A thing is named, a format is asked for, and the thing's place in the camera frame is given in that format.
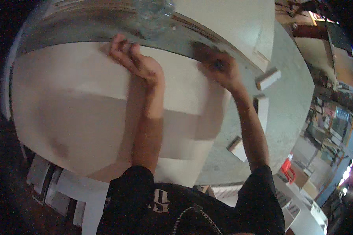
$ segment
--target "forearm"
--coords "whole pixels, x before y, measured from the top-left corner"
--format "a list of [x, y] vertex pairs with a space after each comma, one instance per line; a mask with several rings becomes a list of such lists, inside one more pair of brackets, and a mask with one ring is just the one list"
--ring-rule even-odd
[[251, 171], [269, 165], [267, 141], [263, 128], [243, 85], [231, 92], [237, 105], [242, 128], [242, 141]]
[[158, 162], [163, 137], [164, 92], [164, 85], [147, 90], [132, 149], [132, 165], [146, 167], [152, 173]]

